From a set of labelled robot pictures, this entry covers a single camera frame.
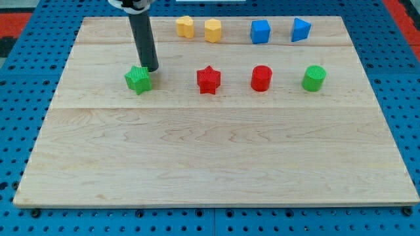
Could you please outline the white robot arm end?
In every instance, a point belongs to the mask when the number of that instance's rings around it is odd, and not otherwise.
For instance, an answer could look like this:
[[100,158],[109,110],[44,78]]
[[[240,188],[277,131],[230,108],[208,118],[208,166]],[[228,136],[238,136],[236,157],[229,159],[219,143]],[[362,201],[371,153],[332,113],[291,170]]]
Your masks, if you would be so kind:
[[108,0],[108,3],[124,10],[127,14],[141,14],[151,7],[156,0]]

